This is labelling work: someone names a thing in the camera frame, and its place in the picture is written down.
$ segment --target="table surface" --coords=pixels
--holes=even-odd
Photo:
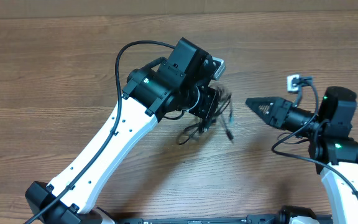
[[[281,131],[245,107],[248,97],[294,100],[286,76],[314,76],[358,95],[358,11],[0,20],[0,223],[31,216],[24,193],[49,182],[87,145],[116,104],[114,61],[125,44],[186,37],[227,62],[234,144],[220,126],[175,144],[194,122],[161,121],[128,154],[99,196],[112,213],[145,218],[242,217],[282,205],[331,213],[313,164],[270,151]],[[132,47],[121,82],[170,49]],[[302,108],[313,110],[305,91]],[[358,108],[351,136],[358,141]],[[307,156],[307,144],[280,150]]]

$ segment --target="black cable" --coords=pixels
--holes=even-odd
[[[279,140],[280,140],[280,137],[283,136],[284,134],[291,134],[291,132],[281,133],[280,135],[277,136],[277,140],[279,141]],[[292,144],[292,145],[295,145],[295,144],[301,144],[301,143],[304,143],[304,142],[307,142],[307,141],[310,141],[310,140],[309,140],[309,139],[302,139],[302,140],[297,141],[297,142],[283,142],[283,144]]]
[[[320,128],[323,127],[324,124],[329,123],[328,119],[324,119],[324,121],[322,121],[318,127],[316,128],[316,130],[314,131],[314,135],[313,135],[313,142],[317,145],[317,137],[318,137],[318,132],[320,131]]]
[[[358,191],[357,189],[353,186],[353,184],[346,178],[344,177],[338,170],[336,170],[335,168],[323,163],[323,162],[320,162],[320,161],[317,161],[317,160],[314,160],[314,159],[310,159],[310,158],[307,158],[307,157],[303,157],[303,156],[298,156],[298,155],[294,155],[294,154],[290,154],[290,153],[286,153],[286,152],[279,152],[279,151],[276,151],[275,148],[283,143],[284,141],[286,141],[287,139],[291,138],[292,136],[296,136],[298,133],[300,133],[303,129],[305,129],[314,119],[315,117],[317,116],[317,113],[318,113],[318,93],[317,93],[317,90],[316,90],[316,87],[309,81],[306,81],[306,84],[309,85],[312,89],[313,89],[313,92],[314,92],[314,97],[316,98],[316,108],[314,110],[314,115],[310,118],[310,120],[308,122],[306,122],[300,129],[296,130],[294,133],[292,134],[289,134],[287,136],[285,136],[283,139],[277,141],[273,146],[272,146],[272,152],[278,154],[278,155],[281,155],[281,156],[287,156],[287,157],[291,157],[291,158],[294,158],[294,159],[300,159],[300,160],[303,160],[303,161],[307,161],[307,162],[312,162],[312,163],[315,163],[317,165],[320,165],[324,168],[327,168],[331,171],[333,171],[336,175],[338,175],[353,191],[352,194],[354,194],[358,200]]]
[[[165,57],[159,57],[155,59],[154,61],[148,63],[147,65],[143,66],[144,68],[154,68],[157,65],[161,64],[163,61],[167,60]]]
[[[30,224],[32,222],[34,222],[36,219],[38,219],[41,215],[43,215],[47,210],[49,210],[53,205],[55,205],[69,190],[73,190],[75,183],[82,177],[82,175],[92,166],[92,164],[95,162],[95,160],[100,156],[100,154],[103,152],[104,148],[106,148],[106,146],[109,144],[109,141],[111,140],[111,138],[114,136],[114,133],[116,132],[116,129],[118,127],[119,124],[119,120],[121,117],[121,109],[122,109],[122,98],[121,98],[121,85],[119,82],[119,72],[118,72],[118,68],[119,68],[119,60],[121,58],[121,55],[124,53],[124,51],[133,46],[133,45],[138,45],[138,44],[155,44],[155,45],[161,45],[161,46],[165,46],[165,47],[169,47],[171,49],[174,49],[175,47],[170,45],[170,44],[166,44],[163,42],[158,42],[158,41],[154,41],[154,40],[140,40],[140,41],[135,41],[135,42],[131,42],[127,45],[125,45],[117,54],[117,58],[116,58],[116,64],[115,64],[115,75],[116,75],[116,87],[117,87],[117,97],[118,97],[118,103],[117,103],[117,116],[116,116],[116,120],[114,122],[114,126],[111,128],[110,130],[110,134],[107,137],[107,139],[105,140],[105,142],[103,143],[103,145],[100,147],[100,149],[97,151],[97,153],[92,157],[92,159],[87,163],[87,165],[77,174],[77,176],[66,186],[66,188],[55,198],[55,200],[53,200],[51,203],[49,203],[47,206],[45,206],[41,211],[39,211],[37,214],[35,214],[33,217],[31,217],[30,219],[28,219],[24,224]]]
[[[164,118],[165,118],[165,119],[170,119],[170,120],[174,120],[174,121],[176,121],[176,120],[179,120],[180,118],[182,118],[182,117],[183,117],[183,115],[185,115],[185,111],[184,111],[184,110],[183,110],[183,111],[181,111],[181,114],[180,114],[179,116],[176,116],[176,117],[174,117],[174,118],[164,116]]]
[[[220,96],[223,96],[225,95],[224,97],[222,97],[219,101],[220,102],[223,102],[223,103],[219,103],[220,106],[219,108],[214,112],[214,114],[212,115],[211,119],[213,120],[213,123],[219,118],[219,116],[221,116],[223,114],[223,112],[227,109],[227,107],[230,105],[230,116],[229,116],[229,122],[231,120],[231,116],[233,114],[233,107],[232,107],[232,101],[231,101],[231,93],[229,94],[225,94],[224,90],[222,88],[220,88],[219,86],[216,87],[217,91],[219,92],[219,95]],[[234,139],[234,136],[233,134],[230,132],[224,118],[222,117],[222,120],[223,120],[223,128],[225,129],[225,132],[226,132],[226,135],[227,135],[227,138],[232,141]],[[178,145],[183,145],[185,144],[186,142],[188,142],[195,134],[197,131],[200,131],[201,130],[201,126],[203,125],[202,122],[199,122],[199,123],[195,123],[195,124],[192,124],[188,127],[186,127],[178,136],[177,136],[177,144]],[[190,129],[193,129],[195,127],[198,127],[193,133],[191,133],[187,138],[186,140],[184,140],[183,142],[180,142],[179,139],[184,135],[186,134]]]
[[[183,130],[183,132],[178,135],[178,137],[177,137],[177,144],[180,145],[180,146],[183,145],[183,144],[186,144],[186,142],[188,142],[188,141],[196,134],[196,132],[200,129],[200,127],[197,127],[197,126],[199,126],[199,125],[200,125],[200,123],[196,123],[196,124],[192,124],[192,125],[190,125],[189,127],[185,128],[185,129]],[[180,137],[181,137],[183,134],[185,134],[188,129],[192,129],[192,128],[196,128],[196,129],[186,138],[186,140],[184,140],[183,142],[179,142]]]

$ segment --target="white robotic arm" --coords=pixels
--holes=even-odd
[[[75,204],[78,213],[86,214],[94,207],[100,191],[111,174],[135,144],[158,123],[155,115],[144,113],[146,107],[133,98],[122,100],[121,120],[116,135],[110,140],[102,154],[75,184],[75,188],[60,199],[67,207]],[[48,185],[53,186],[53,195],[59,195],[96,154],[109,136],[117,115],[117,106],[103,127],[84,148],[81,154]]]
[[[329,166],[338,170],[358,190],[358,164],[340,162],[339,165]],[[324,168],[321,173],[321,181],[326,189],[329,204],[333,212],[334,224],[358,223],[358,201],[353,195],[352,189],[333,171]],[[291,217],[289,224],[320,224],[311,217]]]

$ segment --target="white connector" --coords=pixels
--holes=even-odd
[[[296,86],[292,85],[292,80],[294,78],[300,78],[300,75],[299,74],[294,74],[294,75],[287,76],[287,91],[289,93],[297,93],[299,91],[298,85],[296,85]]]

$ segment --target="robotic arm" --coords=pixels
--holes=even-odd
[[[301,88],[311,86],[318,108],[317,92],[312,81],[311,77],[289,77],[288,91],[299,93],[295,103],[279,97],[266,97],[249,98],[246,105],[266,124],[292,132],[273,146],[274,153],[316,164],[317,174],[321,176],[328,194],[334,223],[358,223],[358,142],[349,137],[357,106],[356,94],[347,88],[328,87],[318,114],[313,114],[297,107],[301,101]],[[309,139],[310,158],[275,150],[276,146],[292,136]],[[318,223],[310,216],[297,217],[296,213],[293,214],[289,223]]]
[[[122,99],[82,153],[48,184],[34,182],[28,188],[25,197],[36,215],[26,223],[36,218],[43,223],[114,223],[101,210],[92,208],[134,145],[171,111],[186,110],[201,118],[197,129],[200,133],[216,119],[221,93],[208,85],[225,71],[223,60],[184,38],[176,47],[159,42],[138,43],[158,43],[174,50],[168,59],[158,58],[133,70]],[[122,53],[123,50],[117,56],[116,75]]]

